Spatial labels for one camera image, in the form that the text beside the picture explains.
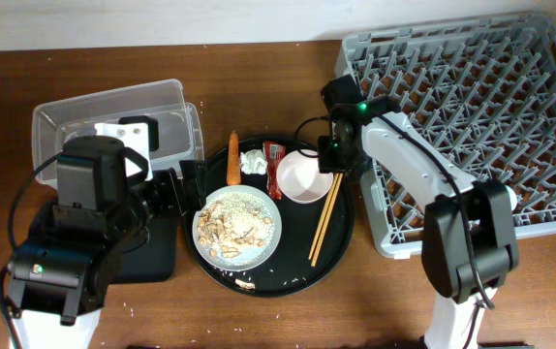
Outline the orange carrot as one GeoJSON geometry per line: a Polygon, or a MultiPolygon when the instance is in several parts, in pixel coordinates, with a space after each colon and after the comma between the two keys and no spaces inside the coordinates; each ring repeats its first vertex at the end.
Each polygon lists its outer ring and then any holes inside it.
{"type": "Polygon", "coordinates": [[[228,147],[228,165],[226,181],[229,186],[241,183],[240,160],[239,160],[239,138],[235,131],[232,131],[228,147]]]}

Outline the pink bowl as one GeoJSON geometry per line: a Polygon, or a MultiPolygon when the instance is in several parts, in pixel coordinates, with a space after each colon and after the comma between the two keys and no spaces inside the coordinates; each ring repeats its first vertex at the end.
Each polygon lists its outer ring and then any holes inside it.
{"type": "Polygon", "coordinates": [[[320,172],[317,155],[316,151],[310,149],[295,150],[278,165],[278,187],[295,203],[312,204],[331,188],[333,175],[320,172]]]}

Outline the white tissue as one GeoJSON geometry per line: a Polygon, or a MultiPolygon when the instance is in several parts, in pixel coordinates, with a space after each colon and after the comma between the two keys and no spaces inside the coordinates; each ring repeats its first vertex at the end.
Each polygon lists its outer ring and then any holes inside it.
{"type": "Polygon", "coordinates": [[[241,152],[239,166],[245,175],[265,175],[267,172],[267,160],[264,152],[261,149],[241,152]]]}

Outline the grey plate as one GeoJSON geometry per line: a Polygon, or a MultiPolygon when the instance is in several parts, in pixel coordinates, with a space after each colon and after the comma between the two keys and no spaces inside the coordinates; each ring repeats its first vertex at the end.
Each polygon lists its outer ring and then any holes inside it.
{"type": "Polygon", "coordinates": [[[213,258],[209,255],[207,249],[200,246],[197,242],[198,234],[196,233],[196,224],[198,223],[200,211],[198,211],[192,223],[192,243],[195,245],[197,251],[200,253],[201,257],[212,267],[219,270],[226,271],[246,271],[254,269],[265,261],[276,251],[279,241],[282,235],[282,219],[277,205],[269,198],[263,191],[247,185],[235,185],[235,186],[225,186],[213,193],[211,193],[206,198],[206,204],[209,204],[212,200],[217,199],[220,195],[230,193],[230,192],[241,192],[251,194],[259,199],[261,199],[264,204],[269,208],[269,211],[273,217],[275,224],[275,233],[272,240],[269,242],[267,247],[261,252],[255,253],[244,253],[243,255],[234,258],[232,260],[223,259],[221,257],[213,258]]]}

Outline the red snack wrapper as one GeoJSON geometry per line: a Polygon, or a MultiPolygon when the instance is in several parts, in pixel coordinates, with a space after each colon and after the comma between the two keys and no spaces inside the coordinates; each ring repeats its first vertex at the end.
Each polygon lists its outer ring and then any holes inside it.
{"type": "Polygon", "coordinates": [[[263,152],[267,161],[267,194],[273,200],[281,200],[282,191],[277,181],[277,169],[286,155],[286,148],[279,143],[265,141],[263,152]]]}

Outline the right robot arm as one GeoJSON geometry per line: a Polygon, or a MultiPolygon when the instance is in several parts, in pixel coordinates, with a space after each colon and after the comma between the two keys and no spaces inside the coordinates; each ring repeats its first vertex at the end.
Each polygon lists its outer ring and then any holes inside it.
{"type": "Polygon", "coordinates": [[[422,348],[475,348],[485,310],[519,262],[514,191],[460,170],[423,138],[391,99],[367,99],[351,76],[321,90],[328,133],[318,140],[321,172],[353,175],[372,159],[423,210],[421,262],[436,292],[422,348]]]}

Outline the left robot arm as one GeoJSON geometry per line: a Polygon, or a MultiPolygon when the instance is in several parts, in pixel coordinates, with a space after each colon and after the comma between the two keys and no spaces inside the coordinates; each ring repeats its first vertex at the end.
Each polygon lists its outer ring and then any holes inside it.
{"type": "Polygon", "coordinates": [[[13,244],[0,271],[0,311],[13,348],[85,348],[113,284],[171,279],[177,220],[205,204],[207,167],[150,172],[122,141],[85,136],[48,160],[57,196],[13,244]]]}

